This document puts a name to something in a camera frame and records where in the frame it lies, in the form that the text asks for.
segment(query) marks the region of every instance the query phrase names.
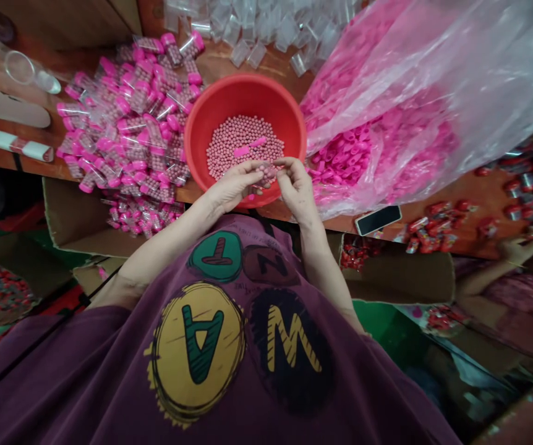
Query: purple t-shirt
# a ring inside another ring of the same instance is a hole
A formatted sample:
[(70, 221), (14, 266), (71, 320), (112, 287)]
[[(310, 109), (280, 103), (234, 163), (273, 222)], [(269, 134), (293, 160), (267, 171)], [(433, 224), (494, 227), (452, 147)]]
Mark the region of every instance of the purple t-shirt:
[[(245, 216), (212, 230), (132, 313), (75, 315), (0, 382), (0, 443), (459, 443), (287, 234)], [(20, 322), (0, 370), (57, 320)]]

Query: clear plastic cup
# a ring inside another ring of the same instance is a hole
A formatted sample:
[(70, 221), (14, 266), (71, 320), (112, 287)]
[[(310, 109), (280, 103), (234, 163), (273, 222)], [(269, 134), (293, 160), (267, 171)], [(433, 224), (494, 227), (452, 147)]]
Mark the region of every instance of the clear plastic cup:
[(21, 85), (34, 84), (50, 94), (61, 92), (61, 83), (42, 65), (31, 60), (24, 53), (9, 51), (5, 56), (5, 71)]

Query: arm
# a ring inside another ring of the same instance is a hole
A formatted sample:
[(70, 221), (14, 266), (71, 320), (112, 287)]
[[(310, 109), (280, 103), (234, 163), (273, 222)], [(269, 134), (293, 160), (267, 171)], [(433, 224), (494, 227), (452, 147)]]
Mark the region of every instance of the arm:
[(275, 161), (275, 165), (284, 167), (277, 174), (277, 181), (283, 201), (299, 224), (308, 280), (358, 333), (363, 334), (364, 329), (353, 309), (349, 288), (328, 246), (326, 230), (314, 202), (312, 178), (299, 159), (282, 158)]
[(246, 161), (230, 169), (190, 209), (139, 247), (120, 271), (100, 290), (88, 308), (122, 306), (132, 310), (149, 284), (194, 244), (226, 212), (233, 210), (262, 179), (255, 172), (259, 161)]

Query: green surface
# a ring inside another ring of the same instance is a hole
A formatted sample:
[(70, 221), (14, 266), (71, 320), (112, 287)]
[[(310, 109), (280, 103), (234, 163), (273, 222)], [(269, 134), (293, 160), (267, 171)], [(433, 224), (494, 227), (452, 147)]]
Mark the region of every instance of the green surface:
[(364, 329), (380, 343), (400, 369), (418, 367), (423, 363), (431, 342), (394, 306), (353, 300), (353, 307)]

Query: red plastic bowl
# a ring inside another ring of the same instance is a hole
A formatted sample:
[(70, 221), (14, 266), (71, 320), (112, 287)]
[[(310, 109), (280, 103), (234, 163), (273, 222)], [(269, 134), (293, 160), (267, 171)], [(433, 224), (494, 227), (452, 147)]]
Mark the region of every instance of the red plastic bowl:
[[(207, 148), (213, 131), (228, 117), (243, 114), (264, 117), (285, 143), (283, 154), (305, 160), (304, 118), (295, 99), (273, 79), (259, 74), (234, 74), (208, 87), (186, 121), (184, 149), (192, 177), (204, 192), (215, 183), (207, 167)], [(275, 181), (262, 196), (242, 200), (239, 208), (269, 204), (281, 196)]]

